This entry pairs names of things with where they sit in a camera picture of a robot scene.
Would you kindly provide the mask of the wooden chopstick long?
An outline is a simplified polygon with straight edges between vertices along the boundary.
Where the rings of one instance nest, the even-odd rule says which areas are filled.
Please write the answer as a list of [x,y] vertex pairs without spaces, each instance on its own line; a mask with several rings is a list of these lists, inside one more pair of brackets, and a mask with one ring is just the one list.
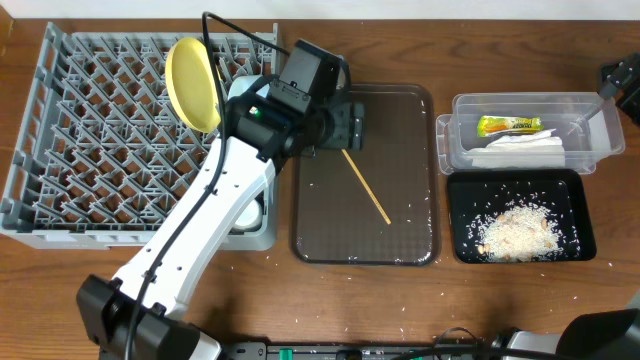
[[387,212],[385,211],[385,209],[383,208],[382,204],[379,202],[377,196],[375,195],[375,193],[372,191],[371,187],[369,186],[368,182],[366,181],[365,177],[362,175],[362,173],[360,172],[358,166],[356,165],[356,163],[353,161],[352,157],[350,156],[350,154],[348,153],[347,150],[341,150],[343,157],[345,158],[345,160],[347,161],[347,163],[349,164],[350,168],[352,169],[352,171],[354,172],[354,174],[356,175],[356,177],[358,178],[358,181],[360,182],[360,184],[362,185],[362,187],[364,188],[365,192],[367,193],[367,195],[369,196],[370,200],[372,201],[372,203],[374,204],[375,208],[377,209],[377,211],[379,212],[380,216],[382,217],[382,219],[384,220],[384,222],[386,223],[386,225],[391,225],[392,221],[389,218]]

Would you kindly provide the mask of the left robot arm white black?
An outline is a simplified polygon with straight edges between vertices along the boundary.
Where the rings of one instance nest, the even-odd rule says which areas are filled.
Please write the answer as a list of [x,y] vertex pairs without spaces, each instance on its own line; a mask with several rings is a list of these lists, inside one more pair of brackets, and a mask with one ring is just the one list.
[[360,149],[364,110],[350,98],[348,64],[298,41],[279,75],[222,96],[207,41],[170,50],[166,83],[190,128],[217,131],[195,180],[154,236],[110,280],[88,277],[76,295],[104,359],[215,359],[220,344],[184,315],[210,260],[245,208],[289,159],[312,148]]

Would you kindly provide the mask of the yellow round plate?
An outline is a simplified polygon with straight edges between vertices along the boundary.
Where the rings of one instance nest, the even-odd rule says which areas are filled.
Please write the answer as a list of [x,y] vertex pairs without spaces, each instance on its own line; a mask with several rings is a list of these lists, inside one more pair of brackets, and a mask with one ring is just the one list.
[[211,133],[220,124],[218,97],[205,45],[185,37],[170,49],[165,66],[170,103],[189,128]]

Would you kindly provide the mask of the white paper cup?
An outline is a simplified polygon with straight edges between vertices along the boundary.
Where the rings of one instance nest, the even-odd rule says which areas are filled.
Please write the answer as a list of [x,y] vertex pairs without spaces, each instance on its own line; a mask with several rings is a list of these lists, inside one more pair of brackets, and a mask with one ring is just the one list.
[[263,210],[261,203],[254,199],[241,212],[236,219],[232,230],[234,232],[252,232],[259,229],[262,224]]

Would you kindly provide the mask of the light blue bowl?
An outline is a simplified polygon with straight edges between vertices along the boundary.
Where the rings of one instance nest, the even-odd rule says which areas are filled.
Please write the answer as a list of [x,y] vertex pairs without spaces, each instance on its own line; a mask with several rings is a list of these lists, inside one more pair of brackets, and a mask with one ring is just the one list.
[[[261,78],[262,78],[262,75],[248,75],[248,76],[240,76],[236,78],[232,82],[229,88],[227,98],[231,99],[233,97],[240,96],[245,91],[247,91],[256,81],[259,81]],[[259,96],[266,98],[269,88],[270,88],[269,83],[266,83],[262,88],[257,90],[256,93]]]

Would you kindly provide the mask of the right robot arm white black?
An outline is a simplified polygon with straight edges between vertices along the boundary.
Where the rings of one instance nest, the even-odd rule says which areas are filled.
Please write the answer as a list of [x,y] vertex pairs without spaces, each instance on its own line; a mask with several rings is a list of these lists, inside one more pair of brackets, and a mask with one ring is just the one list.
[[[639,123],[639,54],[601,67],[598,96]],[[505,345],[490,348],[493,359],[637,359],[639,309],[582,315],[558,337],[515,331]]]

